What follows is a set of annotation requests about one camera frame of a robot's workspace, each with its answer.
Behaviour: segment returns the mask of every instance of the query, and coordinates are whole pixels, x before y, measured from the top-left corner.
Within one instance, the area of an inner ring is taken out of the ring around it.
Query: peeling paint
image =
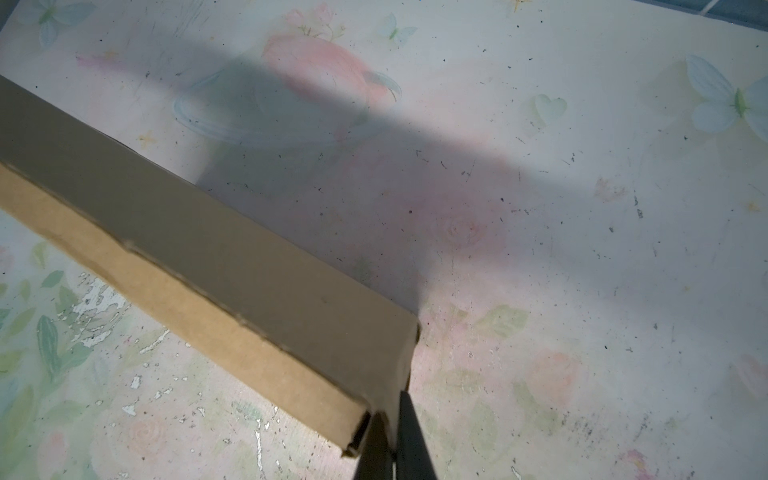
[[[108,336],[112,333],[112,330],[107,330],[106,332],[99,333],[96,336],[92,336],[91,338],[87,338],[85,340],[82,340],[81,343],[85,345],[88,348],[93,347],[94,345],[97,345],[101,342],[104,342]]]
[[[145,346],[143,349],[139,350],[139,355],[144,355],[146,352],[149,352],[154,347],[156,347],[160,342],[165,340],[165,336],[170,332],[169,329],[165,329],[165,331],[155,340],[154,342],[150,343],[148,346]]]

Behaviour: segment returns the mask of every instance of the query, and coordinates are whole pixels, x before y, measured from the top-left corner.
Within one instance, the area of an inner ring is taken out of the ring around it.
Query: scratch mark
[[[747,184],[747,185],[749,185],[750,187],[752,187],[752,188],[754,188],[755,190],[757,190],[757,191],[758,191],[758,193],[760,193],[760,195],[763,195],[764,197],[766,196],[766,195],[763,193],[763,191],[762,191],[761,189],[759,189],[759,188],[755,187],[755,186],[754,186],[754,185],[752,185],[752,184]]]
[[[170,332],[170,330],[169,330],[169,329],[165,329],[165,331],[163,332],[163,334],[162,334],[162,335],[160,335],[160,336],[157,338],[157,340],[155,340],[154,342],[150,343],[148,346],[145,346],[143,349],[139,350],[139,355],[144,355],[146,352],[149,352],[149,351],[150,351],[150,350],[152,350],[154,347],[156,347],[156,346],[157,346],[157,345],[158,345],[160,342],[162,342],[163,340],[165,340],[165,336],[166,336],[166,335],[167,335],[169,332]]]

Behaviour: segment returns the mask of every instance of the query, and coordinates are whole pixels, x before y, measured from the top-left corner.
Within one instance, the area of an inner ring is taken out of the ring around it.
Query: white paint chip
[[[261,434],[258,432],[258,430],[255,431],[256,433],[256,463],[259,465],[259,472],[261,472],[261,475],[264,475],[264,465],[261,463]]]
[[[77,319],[80,319],[85,313],[91,317],[96,316],[106,312],[113,305],[119,310],[127,303],[127,300],[120,293],[114,291],[100,278],[93,277],[89,287],[91,289],[83,295],[81,302],[72,307],[72,312],[78,314]]]
[[[162,335],[160,335],[160,336],[157,338],[157,340],[155,340],[154,342],[152,342],[152,343],[150,343],[149,345],[145,346],[143,349],[139,350],[139,355],[144,355],[146,352],[149,352],[149,351],[150,351],[150,350],[152,350],[154,347],[156,347],[156,346],[157,346],[157,345],[158,345],[160,342],[162,342],[163,340],[165,340],[165,336],[166,336],[166,335],[167,335],[169,332],[170,332],[170,330],[169,330],[169,329],[165,329],[165,331],[162,333]]]
[[[89,339],[81,340],[81,343],[86,347],[91,348],[94,345],[104,342],[110,333],[112,333],[111,329],[107,330],[106,332],[100,333],[99,335],[92,336]]]

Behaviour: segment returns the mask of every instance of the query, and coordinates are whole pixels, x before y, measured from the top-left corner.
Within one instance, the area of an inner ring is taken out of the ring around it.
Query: pink flower
[[[296,10],[295,8],[290,12],[286,13],[284,18],[286,19],[286,22],[288,22],[289,25],[292,25],[294,27],[301,28],[306,24],[304,21],[304,15],[302,15],[302,13]]]
[[[581,377],[581,363],[561,352],[540,352],[525,381],[533,396],[547,406],[565,407]]]
[[[761,365],[751,355],[742,355],[736,371],[747,389],[758,399],[768,397],[768,366]]]
[[[328,25],[331,22],[331,18],[333,18],[333,12],[325,2],[315,7],[315,15],[317,15],[317,19],[323,25]]]
[[[339,100],[375,107],[390,95],[368,82],[368,65],[345,48],[306,35],[273,35],[261,58],[283,83],[307,101],[338,109]]]
[[[38,475],[49,480],[53,474],[64,469],[69,452],[69,443],[61,430],[48,433],[38,447]]]

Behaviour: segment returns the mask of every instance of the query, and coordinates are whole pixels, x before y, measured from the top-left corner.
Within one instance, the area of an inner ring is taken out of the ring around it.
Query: painted leaf
[[[32,247],[32,262],[40,268],[45,268],[45,251],[47,248],[46,242],[40,242]]]
[[[5,317],[7,317],[10,312],[11,309],[9,308],[0,308],[0,329],[2,328],[2,324],[5,321]]]
[[[496,415],[487,403],[478,401],[469,414],[469,441],[478,453],[488,456],[496,448],[498,427]]]
[[[13,373],[18,368],[23,352],[24,350],[14,350],[12,352],[0,353],[0,376]]]
[[[719,101],[705,101],[690,115],[697,130],[708,134],[719,134],[739,120],[739,112],[732,105]]]
[[[61,371],[73,369],[80,366],[88,359],[93,352],[93,348],[85,346],[82,343],[76,343],[70,350],[61,356]]]
[[[27,323],[29,323],[29,320],[31,320],[34,315],[35,315],[34,307],[19,313],[11,322],[11,326],[8,328],[8,333],[5,334],[5,338],[14,336],[17,333],[21,332],[27,326]]]
[[[396,32],[396,28],[397,19],[395,18],[395,14],[390,13],[387,18],[379,22],[379,25],[376,28],[376,33],[382,37],[391,38]]]
[[[505,339],[521,332],[527,321],[528,312],[525,310],[499,305],[478,320],[475,329],[482,334]]]
[[[78,317],[77,315],[70,315],[70,313],[72,313],[72,307],[79,301],[78,296],[66,286],[62,285],[58,288],[56,313],[59,315],[59,318],[64,317],[64,321],[68,325],[71,325]]]
[[[719,102],[733,100],[736,94],[733,85],[710,62],[696,55],[688,55],[685,62],[690,85],[702,97]]]
[[[58,331],[53,320],[45,315],[38,321],[38,348],[40,357],[51,379],[56,378],[61,371],[61,359],[58,357]]]
[[[50,272],[48,276],[45,277],[45,280],[43,280],[43,283],[40,286],[42,288],[51,288],[52,286],[56,286],[63,276],[64,276],[63,270],[56,270],[54,272]]]
[[[392,80],[390,77],[384,75],[383,73],[379,73],[377,71],[367,71],[366,73],[362,74],[362,77],[368,83],[387,87],[396,96],[396,98],[402,95],[402,89],[400,88],[400,85],[398,85],[396,81]]]
[[[72,423],[85,412],[85,406],[74,400],[65,400],[48,410],[41,418],[44,422],[53,425]]]
[[[21,295],[24,301],[26,302],[27,300],[29,300],[29,293],[30,293],[29,280],[22,280],[22,283],[18,289],[18,294]]]
[[[16,392],[18,392],[18,378],[12,377],[9,382],[3,385],[3,390],[0,391],[0,417],[5,415],[13,399],[16,398]]]
[[[27,385],[14,399],[11,407],[0,419],[0,452],[8,452],[18,435],[31,420],[35,394]]]
[[[40,24],[40,46],[49,48],[58,38],[58,23],[47,21]]]
[[[439,372],[429,381],[429,386],[445,391],[451,396],[465,393],[474,395],[480,389],[480,374],[468,369],[452,369]]]
[[[456,452],[456,435],[440,425],[438,418],[426,409],[415,405],[415,410],[423,428],[424,440],[429,446],[429,454],[432,458],[439,460],[435,462],[437,478],[451,478],[450,463],[446,460],[453,458]]]
[[[411,35],[416,33],[416,30],[419,29],[417,27],[400,28],[395,33],[395,36],[392,38],[392,40],[394,40],[397,45],[403,45],[408,41]]]

